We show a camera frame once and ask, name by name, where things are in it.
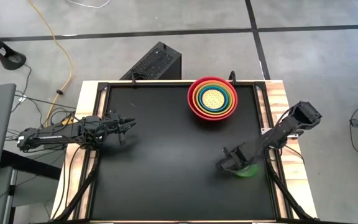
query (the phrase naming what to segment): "floor tile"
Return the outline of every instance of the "floor tile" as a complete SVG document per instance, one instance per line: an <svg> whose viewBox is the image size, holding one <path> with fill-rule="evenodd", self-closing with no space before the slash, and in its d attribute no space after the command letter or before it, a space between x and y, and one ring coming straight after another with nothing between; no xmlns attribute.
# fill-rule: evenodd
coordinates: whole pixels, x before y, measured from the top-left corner
<svg viewBox="0 0 358 224"><path fill-rule="evenodd" d="M33 1L57 35L250 27L243 0ZM0 37L35 35L50 34L28 1L0 0Z"/></svg>
<svg viewBox="0 0 358 224"><path fill-rule="evenodd" d="M358 24L358 0L252 0L258 27Z"/></svg>

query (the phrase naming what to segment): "wire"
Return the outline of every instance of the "wire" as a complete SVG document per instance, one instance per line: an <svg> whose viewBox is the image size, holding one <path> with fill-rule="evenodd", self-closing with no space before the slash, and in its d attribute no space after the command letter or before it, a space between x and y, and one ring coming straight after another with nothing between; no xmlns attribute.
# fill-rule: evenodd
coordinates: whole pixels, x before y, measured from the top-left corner
<svg viewBox="0 0 358 224"><path fill-rule="evenodd" d="M59 106L59 107L56 107L55 109L53 109L52 112L57 111L57 110L67 111L65 108L62 108L61 106Z"/></svg>
<svg viewBox="0 0 358 224"><path fill-rule="evenodd" d="M59 158L61 158L61 156L64 154L65 152L63 152L63 153L61 153L51 164L49 164L49 165L53 165L56 161L58 161L58 159ZM37 178L39 175L35 175L34 177L31 177L31 178L29 178L29 179L27 179L27 180L25 180L25 181L23 181L23 182L21 182L21 183L19 183L19 184L16 184L15 185L15 187L18 187L18 186L20 186L20 185L22 185L22 184L25 184L25 183L27 183L28 181L30 181L30 180L34 180L35 178ZM12 189L9 189L9 190L7 190L7 191L5 191L4 193L2 193L2 194L0 194L0 198L2 197L2 196L4 196L6 193L8 193L8 192L10 192Z"/></svg>
<svg viewBox="0 0 358 224"><path fill-rule="evenodd" d="M67 110L63 110L63 111L56 111L54 112L51 116L50 116L50 124L53 124L53 117L58 114L58 113L65 113L65 118L71 118L71 113L70 111L67 111Z"/></svg>
<svg viewBox="0 0 358 224"><path fill-rule="evenodd" d="M24 66L26 66L27 68L29 68L30 71L29 71L29 74L27 75L27 78L25 79L25 87L24 87L24 90L23 90L23 95L22 95L21 97L23 97L23 96L25 95L25 92L27 91L27 87L28 87L28 85L29 85L29 77L30 77L30 74L31 74L31 72L32 72L32 69L31 69L30 66L28 66L28 65L26 65L26 64L24 64ZM13 112L16 110L16 108L17 108L21 103L22 103L22 102L19 102L18 104L16 104L16 106L13 108L13 110L11 111L11 113L13 113Z"/></svg>
<svg viewBox="0 0 358 224"><path fill-rule="evenodd" d="M71 108L71 109L76 109L75 107L73 107L73 106L65 106L65 105L60 105L60 104L58 104L58 103L51 103L51 102L47 102L47 101L44 101L44 100L38 100L38 99L34 99L34 98L30 98L30 97L28 97L28 96L24 96L24 98L26 98L26 99L30 99L30 100L34 100L34 101L39 101L39 102L42 102L42 103L47 103L47 104L50 104L50 105L56 105L56 106L62 106L62 107L66 107L66 108Z"/></svg>
<svg viewBox="0 0 358 224"><path fill-rule="evenodd" d="M70 76L68 77L67 81L65 82L65 84L59 89L60 92L62 92L64 90L64 88L68 85L68 83L70 82L72 76L73 76L73 62L71 62L70 56L68 55L67 51L59 44L59 42L56 40L55 34L53 33L52 28L50 27L50 25L48 24L48 22L45 20L44 16L42 15L42 13L38 10L38 8L34 5L34 3L32 2L32 0L29 0L30 5L33 7L33 9L37 12L37 14L40 16L40 18L43 20L43 22L45 23L45 25L47 25L50 34L53 37L53 40L55 41L55 44L65 53L68 62L70 63ZM47 120L49 119L50 113L53 110L53 106L57 101L57 98L59 97L59 93L56 94L55 99L53 99L52 101L52 105L49 108L49 112L47 113Z"/></svg>
<svg viewBox="0 0 358 224"><path fill-rule="evenodd" d="M351 136L351 143L352 143L352 147L353 149L358 153L358 149L354 146L354 142L353 142L353 135L352 135L352 121L354 120L353 117L354 115L356 114L356 112L358 112L358 109L356 109L352 116L351 116L351 119L349 120L349 133L350 133L350 136Z"/></svg>
<svg viewBox="0 0 358 224"><path fill-rule="evenodd" d="M44 209L47 212L48 218L50 218L49 212L48 212L47 207L45 206L45 204L44 204Z"/></svg>
<svg viewBox="0 0 358 224"><path fill-rule="evenodd" d="M84 7L90 7L90 8L93 8L93 9L100 9L102 7L104 7L105 5L109 4L110 0L108 0L106 3L104 3L103 5L101 6L89 6L89 5L86 5L86 4L81 4L81 3L78 3L78 2L73 2L71 0L67 0L73 4L76 4L76 5L79 5L79 6L84 6Z"/></svg>
<svg viewBox="0 0 358 224"><path fill-rule="evenodd" d="M22 97L24 97L24 92L21 92L19 90L16 90L16 92L22 93L22 95L23 95ZM35 107L37 108L37 111L40 113L40 127L42 128L43 125L42 125L42 113L41 113L41 110L38 107L38 104L33 99L29 98L29 100L35 105Z"/></svg>
<svg viewBox="0 0 358 224"><path fill-rule="evenodd" d="M65 200L65 207L66 207L66 204L67 204L67 197L68 197L68 190L70 188L70 174L71 174L71 165L73 163L73 160L74 160L74 157L75 157L75 154L78 152L78 150L80 149L81 146L84 146L84 144L78 146L78 148L75 150L74 154L73 154L73 157L71 157L71 161L70 161L70 165L68 166L68 186L67 186L67 196L66 196L66 200ZM60 197L60 201L59 201L59 205L58 207L56 208L55 210L55 213L53 214L52 216L52 219L54 219L56 217L56 214L57 212L59 211L59 208L60 206L62 205L62 202L63 202L63 196L64 196L64 191L65 191L65 179L66 179L66 170L65 170L65 166L66 166L66 159L65 161L63 162L63 188L62 188L62 196Z"/></svg>
<svg viewBox="0 0 358 224"><path fill-rule="evenodd" d="M71 161L70 161L70 165L68 166L68 183L67 183L67 196L66 196L66 200L65 200L65 207L67 206L67 198L68 198L68 193L70 192L70 174L71 174L71 166L73 165L73 161L74 161L74 158L75 158L75 155L77 154L78 150L83 146L80 145L78 146L78 148L75 150L74 154L73 154L73 157L71 158Z"/></svg>
<svg viewBox="0 0 358 224"><path fill-rule="evenodd" d="M281 147L281 148L274 148L274 147L270 147L271 149L273 149L273 150L278 150L278 153L279 153L279 157L281 157L282 155L283 155L283 148ZM277 161L277 158L276 159L272 159L272 158L270 158L270 161L273 161L273 162L275 162L275 161Z"/></svg>
<svg viewBox="0 0 358 224"><path fill-rule="evenodd" d="M8 131L11 131L11 132L15 132L15 133L17 133L17 134L20 134L20 131L18 131L18 130L15 130L15 129L7 129Z"/></svg>
<svg viewBox="0 0 358 224"><path fill-rule="evenodd" d="M289 150L291 150L295 154L297 154L302 159L303 163L305 163L305 160L304 160L303 156L298 151L296 151L295 149L293 149L293 148L291 148L290 146L287 146L287 145L285 145L284 147L288 148Z"/></svg>

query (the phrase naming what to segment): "gray floor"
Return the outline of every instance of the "gray floor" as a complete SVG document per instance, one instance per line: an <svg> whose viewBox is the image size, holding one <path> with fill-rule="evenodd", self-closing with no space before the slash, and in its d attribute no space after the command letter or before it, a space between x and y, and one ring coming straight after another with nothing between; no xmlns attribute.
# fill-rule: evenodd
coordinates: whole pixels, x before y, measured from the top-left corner
<svg viewBox="0 0 358 224"><path fill-rule="evenodd" d="M35 4L59 35L250 27L243 0L112 0L102 9L63 0L35 0ZM358 1L252 0L252 6L258 27L358 24ZM0 37L36 35L49 33L27 1L0 0ZM322 123L300 139L318 216L358 223L358 154L349 140L349 118L358 107L358 30L272 32L260 38L270 76L284 80L290 103L311 101L323 115ZM226 78L231 70L239 79L262 79L251 33L64 40L60 43L71 56L74 78L59 103L75 106L83 80L120 78L158 41L183 54L183 79ZM52 100L68 77L64 54L52 41L7 44L26 54L33 68L27 94ZM27 72L25 67L7 71L0 64L0 84L14 82L22 90ZM45 117L48 105L39 106ZM34 105L25 101L9 126L21 130L38 123ZM358 147L358 129L354 140ZM6 149L20 153L10 143ZM20 207L16 223L47 220L43 203L53 197L57 183L38 179L29 184L18 191L15 200L18 205L35 204Z"/></svg>

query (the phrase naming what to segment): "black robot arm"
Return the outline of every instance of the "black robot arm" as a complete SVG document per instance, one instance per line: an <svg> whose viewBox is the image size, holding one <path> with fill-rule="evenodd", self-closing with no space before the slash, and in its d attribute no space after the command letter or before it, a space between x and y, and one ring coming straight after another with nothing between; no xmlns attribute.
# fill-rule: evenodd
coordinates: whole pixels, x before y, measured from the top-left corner
<svg viewBox="0 0 358 224"><path fill-rule="evenodd" d="M136 124L133 122L135 119L121 118L112 112L103 119L87 116L77 120L75 123L58 123L47 128L27 128L20 133L17 147L24 152L52 144L77 143L95 147L109 134L118 134L119 142L125 144L125 132Z"/></svg>
<svg viewBox="0 0 358 224"><path fill-rule="evenodd" d="M309 103L299 102L286 111L288 116L283 118L269 131L257 139L243 142L228 150L224 148L225 158L217 163L219 169L236 173L251 166L260 156L267 158L268 174L282 191L285 199L300 219L313 219L299 206L291 193L274 171L270 161L269 149L280 149L287 143L287 137L293 133L303 133L320 123L320 113Z"/></svg>

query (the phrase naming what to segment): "table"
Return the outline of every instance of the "table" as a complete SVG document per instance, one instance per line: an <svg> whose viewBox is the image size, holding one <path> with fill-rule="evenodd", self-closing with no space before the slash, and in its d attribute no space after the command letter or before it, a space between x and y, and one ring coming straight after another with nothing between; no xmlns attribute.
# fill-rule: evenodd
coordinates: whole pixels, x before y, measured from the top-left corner
<svg viewBox="0 0 358 224"><path fill-rule="evenodd" d="M94 105L96 103L96 95L98 92L99 83L130 83L131 81L85 81L83 82L83 86L81 88L80 97L78 100L77 108L76 108L76 117L83 117L92 115L94 112L101 117L104 99L106 97L106 91L102 90L100 93L99 100L99 108L95 108ZM142 82L189 82L189 80L139 80L139 83ZM284 113L285 110L288 109L288 100L285 93L283 82L280 80L269 80L269 81L260 81L260 80L238 80L238 82L257 82L261 84L261 88L257 90L260 109L262 113L262 119L264 127L271 127L277 119ZM299 153L300 147L298 145L297 140L288 140L288 146L294 148ZM78 187L80 185L81 174L83 170L83 164L85 162L85 152L79 151L76 153L73 158L74 152L78 147L77 144L69 144L67 147L66 154L66 164L69 164L71 159L73 159L73 165L71 167L71 178L70 180L66 179L65 188L63 189L63 173L60 175L60 181L58 185L57 194L55 196L55 203L53 205L52 214L55 212L56 217L61 214L64 209L64 206L58 207L60 198L63 196L63 205L64 201L67 201L67 204L76 194ZM92 157L94 155L91 154L88 164L88 170L86 173L89 173L91 166L93 165ZM281 157L283 164L283 174L285 176L285 180L287 183L288 190L295 197L296 201L304 208L304 210L311 215L312 217L316 217L316 210L314 208L313 198L311 196L310 187L308 183L308 178L305 171L305 166L302 163L302 160L293 152L284 150L283 155ZM66 166L62 172L65 173L65 177L68 177L69 167ZM68 184L70 183L70 190L67 192ZM278 187L276 186L277 191L277 199L280 208L280 216L285 218L288 217L285 208L285 201L283 199L282 194L280 193ZM90 196L89 188L84 193L83 199L80 203L78 210L78 218L86 218L86 208L88 204L88 198Z"/></svg>

